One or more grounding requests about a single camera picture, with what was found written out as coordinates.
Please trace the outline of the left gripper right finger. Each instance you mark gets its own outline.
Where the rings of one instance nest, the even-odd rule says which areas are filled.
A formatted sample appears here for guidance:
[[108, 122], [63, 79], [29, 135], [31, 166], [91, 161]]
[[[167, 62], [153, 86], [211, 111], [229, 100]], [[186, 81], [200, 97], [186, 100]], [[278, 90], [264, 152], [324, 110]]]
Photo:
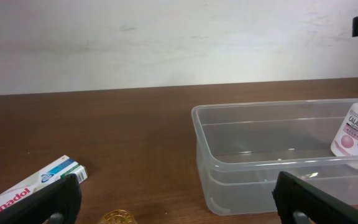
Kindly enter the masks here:
[[281, 171], [272, 192], [282, 223], [358, 224], [358, 209]]

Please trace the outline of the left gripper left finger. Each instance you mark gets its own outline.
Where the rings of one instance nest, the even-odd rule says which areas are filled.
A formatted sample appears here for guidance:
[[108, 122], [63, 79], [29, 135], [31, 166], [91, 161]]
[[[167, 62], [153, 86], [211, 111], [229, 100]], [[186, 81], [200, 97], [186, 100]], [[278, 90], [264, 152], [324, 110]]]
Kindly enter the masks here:
[[78, 178], [69, 174], [32, 194], [15, 194], [12, 200], [0, 206], [0, 224], [74, 223], [81, 199]]

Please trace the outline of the small gold lid jar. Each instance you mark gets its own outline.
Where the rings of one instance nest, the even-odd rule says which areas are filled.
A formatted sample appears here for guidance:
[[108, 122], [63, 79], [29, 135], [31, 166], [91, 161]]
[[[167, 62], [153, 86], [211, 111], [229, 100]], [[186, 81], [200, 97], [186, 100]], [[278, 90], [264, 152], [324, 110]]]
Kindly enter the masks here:
[[119, 209], [105, 214], [98, 224], [137, 224], [137, 221], [132, 213]]

